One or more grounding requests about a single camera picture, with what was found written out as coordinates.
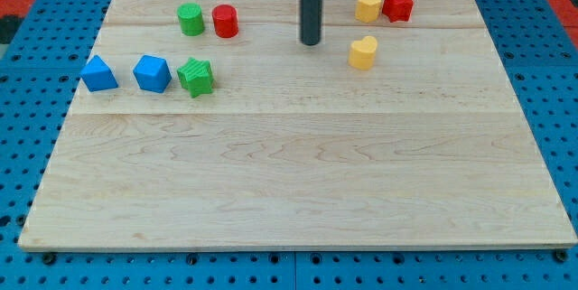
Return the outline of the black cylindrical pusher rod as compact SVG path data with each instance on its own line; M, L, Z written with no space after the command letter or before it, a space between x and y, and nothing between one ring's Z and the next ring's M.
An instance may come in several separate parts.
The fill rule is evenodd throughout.
M300 41L307 46L320 42L322 37L322 1L299 0Z

